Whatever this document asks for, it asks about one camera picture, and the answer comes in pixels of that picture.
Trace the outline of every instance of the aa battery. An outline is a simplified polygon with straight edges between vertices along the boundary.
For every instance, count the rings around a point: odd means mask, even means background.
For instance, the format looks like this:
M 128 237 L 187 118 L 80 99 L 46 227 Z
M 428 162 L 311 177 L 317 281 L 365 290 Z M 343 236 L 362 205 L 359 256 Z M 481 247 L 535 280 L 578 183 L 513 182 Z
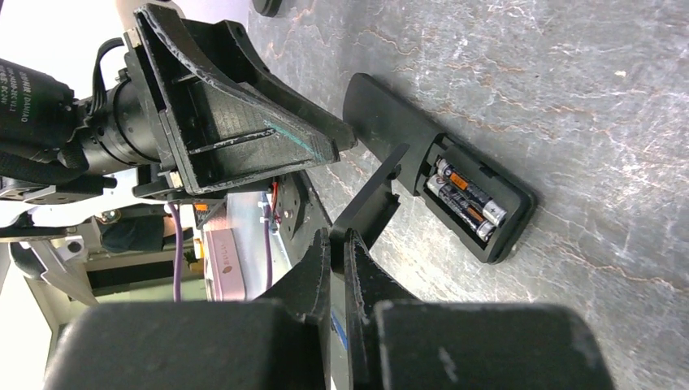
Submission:
M 488 241 L 495 231 L 495 225 L 487 221 L 470 203 L 467 201 L 453 185 L 446 182 L 438 175 L 431 176 L 426 182 L 426 186 L 436 195 L 450 210 L 454 211 L 462 221 L 469 225 L 472 232 L 476 233 L 483 241 Z
M 474 207 L 480 210 L 492 224 L 500 226 L 505 221 L 507 211 L 485 193 L 478 185 L 470 182 L 463 174 L 449 164 L 444 158 L 438 163 L 438 175 L 449 180 L 457 186 L 461 195 Z

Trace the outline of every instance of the table surface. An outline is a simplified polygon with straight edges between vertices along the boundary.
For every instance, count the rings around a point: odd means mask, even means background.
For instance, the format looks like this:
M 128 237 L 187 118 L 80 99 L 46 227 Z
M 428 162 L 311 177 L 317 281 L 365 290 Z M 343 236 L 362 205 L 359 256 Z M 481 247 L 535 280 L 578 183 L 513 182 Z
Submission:
M 484 266 L 397 186 L 385 270 L 428 301 L 569 306 L 618 388 L 689 388 L 689 2 L 285 2 L 248 30 L 288 85 L 341 115 L 370 73 L 539 195 L 514 256 Z M 310 171 L 331 217 L 378 165 L 359 146 Z

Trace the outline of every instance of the red wire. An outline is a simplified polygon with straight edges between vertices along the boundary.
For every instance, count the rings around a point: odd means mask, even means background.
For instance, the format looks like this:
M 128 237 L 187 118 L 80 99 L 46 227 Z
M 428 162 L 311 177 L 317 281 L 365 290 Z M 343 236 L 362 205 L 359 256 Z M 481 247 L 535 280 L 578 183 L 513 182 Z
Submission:
M 280 223 L 280 216 L 278 215 L 278 211 L 275 209 L 275 206 L 278 204 L 278 182 L 276 181 L 273 183 L 273 200 L 272 200 L 272 205 L 271 205 L 271 210 L 273 212 L 273 219 L 277 222 Z

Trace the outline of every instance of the battery compartment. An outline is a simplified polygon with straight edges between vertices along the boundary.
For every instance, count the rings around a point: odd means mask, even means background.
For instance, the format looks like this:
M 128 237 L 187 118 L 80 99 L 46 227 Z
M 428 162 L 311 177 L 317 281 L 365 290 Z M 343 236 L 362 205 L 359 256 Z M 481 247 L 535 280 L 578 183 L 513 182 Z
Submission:
M 435 163 L 439 158 L 447 160 L 507 211 L 505 221 L 496 227 L 488 242 L 482 241 L 426 187 L 428 178 L 436 173 Z M 428 209 L 459 237 L 479 261 L 496 264 L 508 257 L 536 207 L 536 197 L 525 184 L 490 158 L 448 135 L 431 144 L 419 173 L 416 190 Z

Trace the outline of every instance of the pink power bank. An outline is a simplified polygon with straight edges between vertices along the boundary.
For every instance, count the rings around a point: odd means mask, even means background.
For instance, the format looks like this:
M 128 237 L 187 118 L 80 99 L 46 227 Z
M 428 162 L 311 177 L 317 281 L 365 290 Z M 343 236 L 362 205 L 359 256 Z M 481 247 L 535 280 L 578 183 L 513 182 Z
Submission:
M 206 235 L 206 286 L 213 301 L 243 301 L 244 278 L 231 229 L 204 232 Z

